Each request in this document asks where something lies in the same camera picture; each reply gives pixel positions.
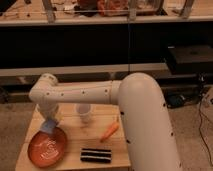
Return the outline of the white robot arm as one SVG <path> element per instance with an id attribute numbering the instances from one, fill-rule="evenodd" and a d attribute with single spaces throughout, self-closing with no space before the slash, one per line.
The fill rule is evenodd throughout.
<path id="1" fill-rule="evenodd" d="M 29 98 L 45 117 L 55 115 L 60 103 L 116 105 L 133 171 L 183 171 L 162 90 L 148 74 L 61 86 L 54 75 L 45 73 Z"/>

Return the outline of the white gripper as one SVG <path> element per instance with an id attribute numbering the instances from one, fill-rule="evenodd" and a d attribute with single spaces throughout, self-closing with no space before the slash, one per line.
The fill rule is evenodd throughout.
<path id="1" fill-rule="evenodd" d="M 37 110 L 44 119 L 52 119 L 56 123 L 59 123 L 61 120 L 59 105 L 57 103 L 38 104 Z"/>

